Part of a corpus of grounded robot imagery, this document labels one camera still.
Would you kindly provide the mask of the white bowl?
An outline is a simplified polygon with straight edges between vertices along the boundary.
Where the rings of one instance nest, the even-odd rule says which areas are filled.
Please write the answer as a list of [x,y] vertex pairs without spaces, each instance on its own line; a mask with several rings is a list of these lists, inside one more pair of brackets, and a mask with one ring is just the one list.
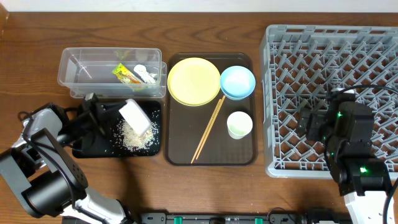
[[127,99],[119,113],[139,136],[145,135],[151,127],[151,121],[142,108],[133,99]]

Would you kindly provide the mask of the yellow green snack wrapper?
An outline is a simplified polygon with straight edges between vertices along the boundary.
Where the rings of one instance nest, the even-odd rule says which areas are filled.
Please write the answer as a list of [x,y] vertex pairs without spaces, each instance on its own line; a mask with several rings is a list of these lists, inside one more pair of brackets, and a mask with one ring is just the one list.
[[113,69],[112,73],[116,75],[121,83],[142,83],[142,80],[135,76],[135,74],[128,70],[122,63],[119,63],[116,68]]

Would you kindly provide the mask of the pale green cup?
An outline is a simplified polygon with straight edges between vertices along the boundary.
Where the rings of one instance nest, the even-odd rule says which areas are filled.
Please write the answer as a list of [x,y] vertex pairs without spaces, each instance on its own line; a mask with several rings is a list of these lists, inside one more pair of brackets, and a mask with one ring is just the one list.
[[227,119],[228,134],[233,139],[242,139],[248,135],[253,128],[251,117],[242,111],[231,113]]

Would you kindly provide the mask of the light blue bowl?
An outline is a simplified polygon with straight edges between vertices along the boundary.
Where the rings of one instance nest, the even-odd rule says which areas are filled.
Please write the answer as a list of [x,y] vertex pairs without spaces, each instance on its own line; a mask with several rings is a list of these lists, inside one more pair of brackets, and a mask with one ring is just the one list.
[[255,89],[256,79],[252,71],[243,66],[231,66],[221,73],[220,87],[230,100],[242,100]]

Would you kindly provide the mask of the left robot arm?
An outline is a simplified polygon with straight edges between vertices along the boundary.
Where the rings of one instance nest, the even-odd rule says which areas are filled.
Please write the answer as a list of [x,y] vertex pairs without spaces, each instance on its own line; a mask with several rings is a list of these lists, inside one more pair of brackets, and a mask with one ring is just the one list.
[[32,217],[61,217],[63,223],[134,223],[118,199],[107,198],[88,185],[65,146],[83,127],[74,127],[67,110],[49,103],[18,114],[23,130],[1,153],[1,177]]

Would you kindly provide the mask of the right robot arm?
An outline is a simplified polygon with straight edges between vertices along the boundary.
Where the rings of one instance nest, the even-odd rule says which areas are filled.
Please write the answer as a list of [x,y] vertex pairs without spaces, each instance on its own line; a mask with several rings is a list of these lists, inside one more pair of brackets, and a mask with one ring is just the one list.
[[326,112],[301,109],[296,132],[323,144],[326,165],[353,223],[394,223],[397,182],[371,152],[373,111],[356,101],[356,89],[332,89]]

